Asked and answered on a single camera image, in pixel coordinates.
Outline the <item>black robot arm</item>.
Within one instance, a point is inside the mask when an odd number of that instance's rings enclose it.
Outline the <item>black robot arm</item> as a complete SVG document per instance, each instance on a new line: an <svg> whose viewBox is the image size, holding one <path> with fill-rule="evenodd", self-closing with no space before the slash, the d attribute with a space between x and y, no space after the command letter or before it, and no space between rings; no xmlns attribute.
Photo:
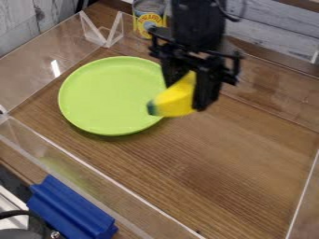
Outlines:
<svg viewBox="0 0 319 239"><path fill-rule="evenodd" d="M243 54L221 50L227 0L171 0L170 25L149 28L150 55L159 59L166 90L147 103L154 116L179 117L203 111L222 87L239 81Z"/></svg>

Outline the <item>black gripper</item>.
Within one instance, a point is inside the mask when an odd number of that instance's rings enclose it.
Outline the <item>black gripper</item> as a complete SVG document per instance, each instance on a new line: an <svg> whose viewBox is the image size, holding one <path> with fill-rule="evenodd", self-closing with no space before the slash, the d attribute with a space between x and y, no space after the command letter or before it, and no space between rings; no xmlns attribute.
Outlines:
<svg viewBox="0 0 319 239"><path fill-rule="evenodd" d="M159 59L166 87L171 87L190 72L197 71L194 109L203 111L218 100L222 82L235 85L239 81L243 53L222 40L217 50L191 50L181 45L167 27L149 30L153 45L150 55Z"/></svg>

